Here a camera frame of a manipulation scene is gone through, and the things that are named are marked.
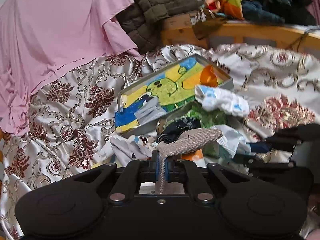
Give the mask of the orange plastic cup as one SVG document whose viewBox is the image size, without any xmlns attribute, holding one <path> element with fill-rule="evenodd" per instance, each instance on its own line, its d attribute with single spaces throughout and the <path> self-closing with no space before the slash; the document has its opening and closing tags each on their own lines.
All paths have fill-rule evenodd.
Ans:
<svg viewBox="0 0 320 240">
<path fill-rule="evenodd" d="M 203 68 L 200 75 L 200 83 L 208 87 L 217 87 L 218 80 L 212 65 L 209 64 Z"/>
</svg>

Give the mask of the grey box with cartoon picture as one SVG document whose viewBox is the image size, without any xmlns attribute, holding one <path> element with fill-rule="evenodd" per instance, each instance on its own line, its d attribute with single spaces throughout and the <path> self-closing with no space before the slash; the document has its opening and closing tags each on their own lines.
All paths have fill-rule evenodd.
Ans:
<svg viewBox="0 0 320 240">
<path fill-rule="evenodd" d="M 195 100 L 194 88 L 201 85 L 203 68 L 212 65 L 217 76 L 217 88 L 233 89 L 230 75 L 204 57 L 194 54 L 154 72 L 120 91 L 115 114 L 117 133 L 126 133 L 142 125 L 134 115 L 151 98 L 157 97 L 161 107 L 169 114 Z"/>
</svg>

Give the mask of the green patterned cloth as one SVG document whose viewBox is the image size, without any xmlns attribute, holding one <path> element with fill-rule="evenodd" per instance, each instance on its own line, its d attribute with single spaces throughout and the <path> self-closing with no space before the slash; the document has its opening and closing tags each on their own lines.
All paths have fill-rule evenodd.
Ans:
<svg viewBox="0 0 320 240">
<path fill-rule="evenodd" d="M 178 119 L 186 117 L 199 119 L 201 122 L 200 128 L 211 128 L 214 125 L 227 124 L 227 115 L 225 113 L 218 109 L 207 112 L 196 102 L 191 102 L 178 111 Z"/>
</svg>

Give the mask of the beige knit sock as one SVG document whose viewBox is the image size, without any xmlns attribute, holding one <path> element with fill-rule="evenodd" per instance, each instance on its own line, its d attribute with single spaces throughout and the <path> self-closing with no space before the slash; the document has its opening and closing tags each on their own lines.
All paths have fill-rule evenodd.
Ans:
<svg viewBox="0 0 320 240">
<path fill-rule="evenodd" d="M 168 157 L 188 154 L 201 150 L 204 146 L 222 137 L 222 131 L 212 128 L 197 128 L 183 132 L 176 141 L 160 142 L 156 150 L 159 154 L 158 192 L 163 194 L 165 188 L 165 161 Z"/>
</svg>

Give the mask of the blue denim garment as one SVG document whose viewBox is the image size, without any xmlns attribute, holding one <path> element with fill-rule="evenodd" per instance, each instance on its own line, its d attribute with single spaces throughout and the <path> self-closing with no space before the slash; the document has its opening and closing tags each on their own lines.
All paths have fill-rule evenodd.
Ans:
<svg viewBox="0 0 320 240">
<path fill-rule="evenodd" d="M 246 21 L 255 23 L 284 24 L 285 20 L 263 9 L 259 2 L 242 1 L 242 14 Z"/>
</svg>

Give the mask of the white folded cloth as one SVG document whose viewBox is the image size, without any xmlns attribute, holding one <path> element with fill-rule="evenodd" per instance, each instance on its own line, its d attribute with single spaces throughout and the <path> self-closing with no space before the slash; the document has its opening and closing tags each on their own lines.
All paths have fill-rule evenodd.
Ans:
<svg viewBox="0 0 320 240">
<path fill-rule="evenodd" d="M 117 163 L 118 166 L 125 167 L 133 160 L 146 160 L 152 157 L 150 150 L 135 135 L 125 139 L 119 135 L 112 136 L 99 152 L 99 157 L 103 160 L 112 159 L 111 162 Z"/>
</svg>

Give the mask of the white blue patterned sock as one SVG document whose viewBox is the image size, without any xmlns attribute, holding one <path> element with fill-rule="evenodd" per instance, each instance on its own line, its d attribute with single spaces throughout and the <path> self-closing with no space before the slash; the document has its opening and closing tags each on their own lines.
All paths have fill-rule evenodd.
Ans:
<svg viewBox="0 0 320 240">
<path fill-rule="evenodd" d="M 207 112 L 218 109 L 227 115 L 241 118 L 249 115 L 250 109 L 247 100 L 230 90 L 196 85 L 194 92 L 196 101 Z"/>
</svg>

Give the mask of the black sock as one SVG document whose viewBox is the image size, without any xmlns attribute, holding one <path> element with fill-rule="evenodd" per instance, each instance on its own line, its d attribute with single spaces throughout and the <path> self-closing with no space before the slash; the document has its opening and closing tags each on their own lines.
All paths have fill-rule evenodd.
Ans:
<svg viewBox="0 0 320 240">
<path fill-rule="evenodd" d="M 186 117 L 178 119 L 164 129 L 158 136 L 157 142 L 165 142 L 166 144 L 175 142 L 183 132 L 200 127 L 201 122 L 197 118 Z"/>
</svg>

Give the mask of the brown printed bag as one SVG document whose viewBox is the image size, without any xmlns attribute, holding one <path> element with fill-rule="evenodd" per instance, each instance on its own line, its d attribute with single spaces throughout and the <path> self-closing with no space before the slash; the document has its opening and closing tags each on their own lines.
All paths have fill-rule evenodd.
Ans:
<svg viewBox="0 0 320 240">
<path fill-rule="evenodd" d="M 228 20 L 206 8 L 200 8 L 198 12 L 190 17 L 193 32 L 198 40 L 202 40 L 219 29 Z"/>
</svg>

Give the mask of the pink hanging sheet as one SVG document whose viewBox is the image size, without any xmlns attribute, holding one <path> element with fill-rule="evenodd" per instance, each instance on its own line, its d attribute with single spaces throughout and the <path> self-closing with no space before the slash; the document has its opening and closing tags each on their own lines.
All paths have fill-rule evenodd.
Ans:
<svg viewBox="0 0 320 240">
<path fill-rule="evenodd" d="M 30 98 L 75 67 L 137 46 L 116 15 L 133 0 L 6 0 L 1 6 L 1 130 L 29 131 Z"/>
</svg>

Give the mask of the wooden bed frame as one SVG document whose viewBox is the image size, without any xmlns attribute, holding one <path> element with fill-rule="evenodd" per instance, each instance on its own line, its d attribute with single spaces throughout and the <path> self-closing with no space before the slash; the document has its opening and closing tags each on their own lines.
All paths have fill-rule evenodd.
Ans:
<svg viewBox="0 0 320 240">
<path fill-rule="evenodd" d="M 231 37 L 234 43 L 242 43 L 245 38 L 271 40 L 277 48 L 302 52 L 305 48 L 319 50 L 319 33 L 306 34 L 304 30 L 294 27 L 274 25 L 257 25 L 246 22 L 228 22 L 211 33 L 212 36 Z M 177 15 L 163 21 L 161 41 L 167 45 L 193 44 L 209 48 L 209 38 L 198 40 L 193 32 L 189 14 Z"/>
</svg>

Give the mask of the floral satin bedspread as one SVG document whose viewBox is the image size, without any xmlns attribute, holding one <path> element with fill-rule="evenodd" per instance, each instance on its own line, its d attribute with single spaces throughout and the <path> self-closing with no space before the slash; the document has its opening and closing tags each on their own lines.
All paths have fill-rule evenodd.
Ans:
<svg viewBox="0 0 320 240">
<path fill-rule="evenodd" d="M 247 100 L 248 117 L 227 115 L 227 125 L 246 140 L 319 122 L 319 58 L 311 54 L 265 45 L 205 50 L 185 44 L 148 52 L 141 61 L 126 54 L 99 57 L 41 88 L 30 100 L 29 132 L 3 137 L 1 226 L 6 237 L 23 237 L 14 209 L 24 194 L 115 160 L 103 160 L 99 152 L 116 134 L 122 89 L 194 54 L 217 63 L 233 79 L 234 92 Z"/>
</svg>

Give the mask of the brown quilted jacket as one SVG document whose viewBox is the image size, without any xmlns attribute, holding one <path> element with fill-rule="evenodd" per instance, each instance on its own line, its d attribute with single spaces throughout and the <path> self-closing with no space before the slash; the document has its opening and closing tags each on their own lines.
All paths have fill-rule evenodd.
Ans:
<svg viewBox="0 0 320 240">
<path fill-rule="evenodd" d="M 161 45 L 162 21 L 166 18 L 196 11 L 198 0 L 134 0 L 134 3 L 116 15 L 122 29 L 145 54 Z"/>
</svg>

